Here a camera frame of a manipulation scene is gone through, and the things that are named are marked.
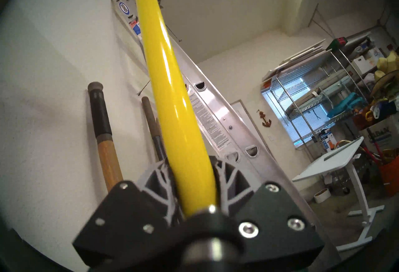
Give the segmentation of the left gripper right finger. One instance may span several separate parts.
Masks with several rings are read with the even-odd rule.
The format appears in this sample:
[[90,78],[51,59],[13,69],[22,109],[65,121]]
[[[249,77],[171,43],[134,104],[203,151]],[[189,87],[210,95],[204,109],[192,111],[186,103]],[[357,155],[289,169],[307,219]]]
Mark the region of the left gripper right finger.
[[245,244],[239,270],[310,270],[324,242],[287,191],[219,157],[209,159],[219,207],[236,221]]

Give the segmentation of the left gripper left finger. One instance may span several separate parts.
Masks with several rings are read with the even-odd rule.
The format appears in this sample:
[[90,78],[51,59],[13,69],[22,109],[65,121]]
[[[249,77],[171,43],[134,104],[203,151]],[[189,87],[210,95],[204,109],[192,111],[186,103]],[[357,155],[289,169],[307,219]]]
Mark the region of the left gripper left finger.
[[184,220],[168,161],[152,164],[138,181],[118,182],[102,200],[73,242],[88,267],[117,255]]

